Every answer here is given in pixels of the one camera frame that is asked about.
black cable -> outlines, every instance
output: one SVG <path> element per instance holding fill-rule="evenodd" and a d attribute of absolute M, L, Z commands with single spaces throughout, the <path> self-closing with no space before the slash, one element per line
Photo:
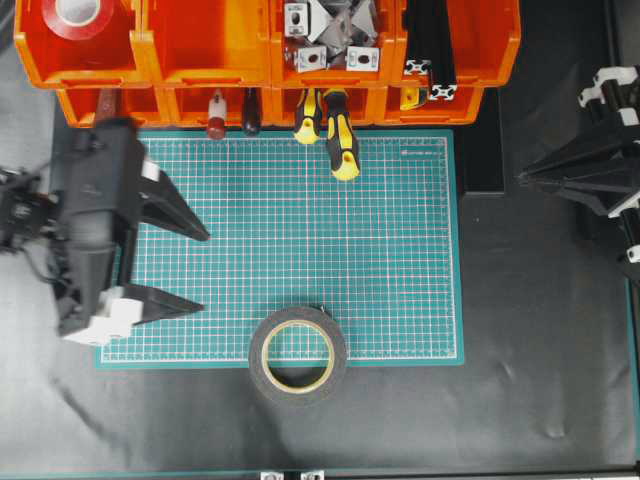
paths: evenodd
<path fill-rule="evenodd" d="M 19 177 L 17 177 L 15 180 L 12 180 L 8 183 L 5 183 L 4 185 L 0 185 L 0 193 L 6 192 L 7 190 L 12 190 L 14 188 L 20 187 L 22 185 L 24 185 L 25 183 L 29 183 L 31 180 L 35 179 L 38 177 L 38 174 L 44 170 L 45 168 L 47 168 L 49 165 L 51 165 L 51 162 L 46 162 L 43 163 L 42 165 L 36 167 L 34 170 L 32 170 L 31 172 L 25 174 L 25 175 L 21 175 Z"/>
<path fill-rule="evenodd" d="M 19 247 L 17 249 L 19 252 L 22 252 L 24 254 L 24 258 L 27 259 L 27 263 L 29 264 L 29 267 L 31 268 L 31 271 L 33 272 L 33 274 L 38 277 L 38 280 L 40 280 L 41 282 L 44 283 L 49 283 L 49 284 L 54 284 L 54 283 L 58 283 L 60 280 L 55 279 L 55 278 L 50 278 L 47 277 L 46 275 L 44 275 L 40 270 L 38 270 L 38 267 L 36 266 L 36 263 L 33 261 L 33 257 L 31 256 L 31 254 L 27 251 L 26 248 L 24 247 Z"/>
<path fill-rule="evenodd" d="M 16 250 L 19 251 L 19 252 L 22 252 L 24 254 L 24 258 L 27 260 L 27 264 L 31 268 L 31 271 L 33 272 L 33 274 L 38 278 L 38 280 L 40 280 L 43 283 L 47 283 L 49 285 L 60 284 L 66 290 L 69 290 L 69 287 L 71 285 L 66 280 L 62 279 L 61 277 L 58 277 L 58 278 L 47 277 L 40 270 L 38 270 L 38 267 L 36 266 L 36 263 L 33 261 L 33 257 L 31 256 L 31 254 L 29 253 L 29 251 L 26 248 L 18 247 Z"/>

yellow screwdriver handle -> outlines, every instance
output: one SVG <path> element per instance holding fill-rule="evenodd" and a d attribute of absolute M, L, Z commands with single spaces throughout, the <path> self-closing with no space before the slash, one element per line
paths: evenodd
<path fill-rule="evenodd" d="M 347 92 L 331 88 L 324 92 L 329 107 L 327 150 L 331 157 L 331 173 L 338 180 L 349 181 L 360 175 L 358 139 L 351 128 L 347 108 Z"/>
<path fill-rule="evenodd" d="M 314 144 L 320 139 L 321 123 L 320 90 L 315 88 L 303 90 L 296 107 L 296 125 L 293 136 L 303 145 Z"/>

black and yellow handle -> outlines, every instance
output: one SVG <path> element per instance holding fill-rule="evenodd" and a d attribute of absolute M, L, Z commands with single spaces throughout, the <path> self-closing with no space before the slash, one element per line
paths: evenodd
<path fill-rule="evenodd" d="M 321 123 L 320 90 L 315 88 L 303 90 L 300 102 L 296 107 L 296 124 L 293 136 L 304 145 L 316 143 L 320 139 Z"/>
<path fill-rule="evenodd" d="M 404 87 L 400 89 L 400 110 L 415 110 L 426 104 L 428 99 L 428 88 Z"/>
<path fill-rule="evenodd" d="M 324 92 L 329 106 L 327 150 L 331 157 L 331 173 L 338 180 L 353 180 L 360 175 L 358 139 L 351 128 L 347 108 L 347 92 L 331 88 Z"/>

red tape roll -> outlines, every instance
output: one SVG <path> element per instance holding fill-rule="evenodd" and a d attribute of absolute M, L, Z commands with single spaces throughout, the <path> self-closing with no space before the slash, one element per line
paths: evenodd
<path fill-rule="evenodd" d="M 119 0 L 42 0 L 47 26 L 67 40 L 89 40 L 102 32 Z"/>

mat border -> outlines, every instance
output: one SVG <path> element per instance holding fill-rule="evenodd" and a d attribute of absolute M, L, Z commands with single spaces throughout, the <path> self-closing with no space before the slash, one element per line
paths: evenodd
<path fill-rule="evenodd" d="M 203 140 L 208 138 L 204 131 L 166 130 L 166 131 L 142 131 L 139 133 L 141 140 Z M 462 278 L 460 274 L 460 250 L 458 229 L 458 193 L 456 188 L 455 152 L 453 148 L 453 130 L 362 130 L 358 131 L 359 138 L 407 138 L 407 137 L 441 137 L 445 139 L 447 149 L 447 163 L 449 175 L 449 223 L 451 232 L 451 245 L 453 253 L 453 276 L 455 288 L 453 291 L 454 307 L 456 310 L 456 352 L 455 358 L 446 359 L 388 359 L 388 360 L 349 360 L 349 367 L 437 367 L 464 365 L 464 339 L 463 339 L 463 315 L 462 315 Z M 247 138 L 242 132 L 227 132 L 226 138 L 242 138 L 247 141 L 275 139 L 290 139 L 291 132 L 287 131 L 263 131 L 259 135 Z M 95 349 L 95 368 L 97 370 L 189 370 L 211 368 L 248 368 L 248 361 L 189 361 L 184 362 L 102 362 L 102 349 Z M 314 367 L 317 361 L 283 361 L 274 362 L 275 367 Z"/>

